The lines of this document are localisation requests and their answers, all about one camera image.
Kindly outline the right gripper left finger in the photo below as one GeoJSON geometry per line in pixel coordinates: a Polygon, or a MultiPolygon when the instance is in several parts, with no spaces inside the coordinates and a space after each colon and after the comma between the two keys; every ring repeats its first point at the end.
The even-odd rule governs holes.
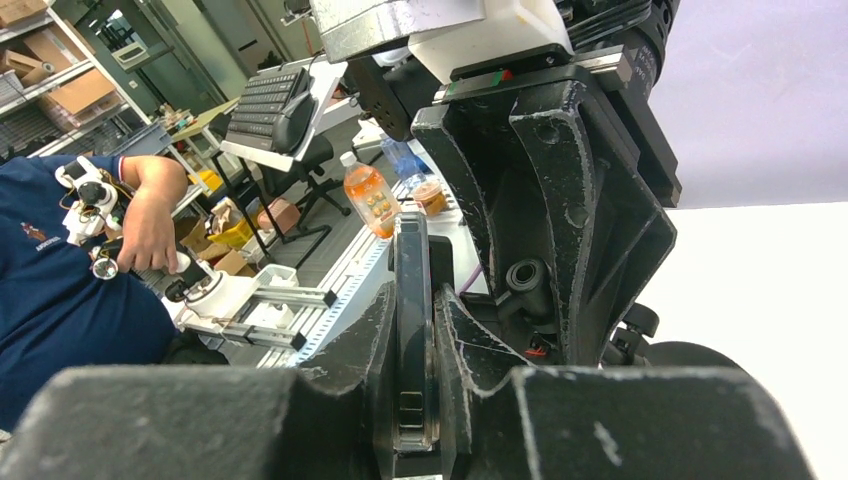
{"type": "Polygon", "coordinates": [[[5,479],[376,479],[369,396],[396,288],[295,368],[86,367],[33,399],[5,479]]]}

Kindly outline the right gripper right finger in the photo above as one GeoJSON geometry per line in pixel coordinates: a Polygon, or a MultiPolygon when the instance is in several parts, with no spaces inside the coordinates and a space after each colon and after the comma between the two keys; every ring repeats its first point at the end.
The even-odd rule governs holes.
{"type": "Polygon", "coordinates": [[[434,296],[447,479],[809,479],[774,399],[727,367],[535,366],[434,296]]]}

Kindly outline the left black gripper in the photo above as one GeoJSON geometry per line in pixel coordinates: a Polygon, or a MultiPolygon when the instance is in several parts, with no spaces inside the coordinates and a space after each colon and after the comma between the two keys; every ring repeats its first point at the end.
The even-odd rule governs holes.
{"type": "Polygon", "coordinates": [[[573,56],[543,46],[445,85],[424,72],[410,102],[503,316],[549,331],[551,273],[566,365],[600,362],[676,240],[662,206],[679,203],[678,161],[648,105],[665,53],[662,42],[592,42],[573,56]]]}

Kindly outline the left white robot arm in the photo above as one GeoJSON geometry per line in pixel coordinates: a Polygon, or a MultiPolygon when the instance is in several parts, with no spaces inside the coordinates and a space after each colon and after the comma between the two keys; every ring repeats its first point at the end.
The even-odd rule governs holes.
{"type": "Polygon", "coordinates": [[[656,316],[636,299],[674,246],[677,160],[648,99],[674,1],[557,1],[570,43],[484,21],[393,72],[349,62],[364,103],[436,163],[490,296],[480,320],[527,361],[596,365],[620,322],[629,347],[656,316]]]}

